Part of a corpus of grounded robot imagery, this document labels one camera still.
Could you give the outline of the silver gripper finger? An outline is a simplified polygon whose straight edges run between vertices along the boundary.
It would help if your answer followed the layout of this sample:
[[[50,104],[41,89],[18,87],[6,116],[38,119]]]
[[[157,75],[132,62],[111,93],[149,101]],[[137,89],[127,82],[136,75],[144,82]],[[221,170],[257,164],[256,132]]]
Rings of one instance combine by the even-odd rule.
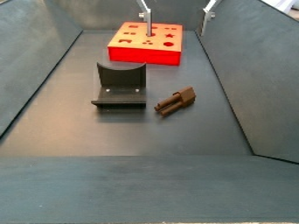
[[[203,8],[203,20],[200,25],[200,35],[204,35],[207,23],[215,18],[215,9],[221,0],[209,0],[207,6]]]
[[[152,11],[147,7],[145,0],[136,0],[136,2],[137,2],[137,5],[141,9],[141,12],[139,13],[139,17],[145,22],[145,30],[147,30],[145,35],[148,37],[151,37],[152,36]]]

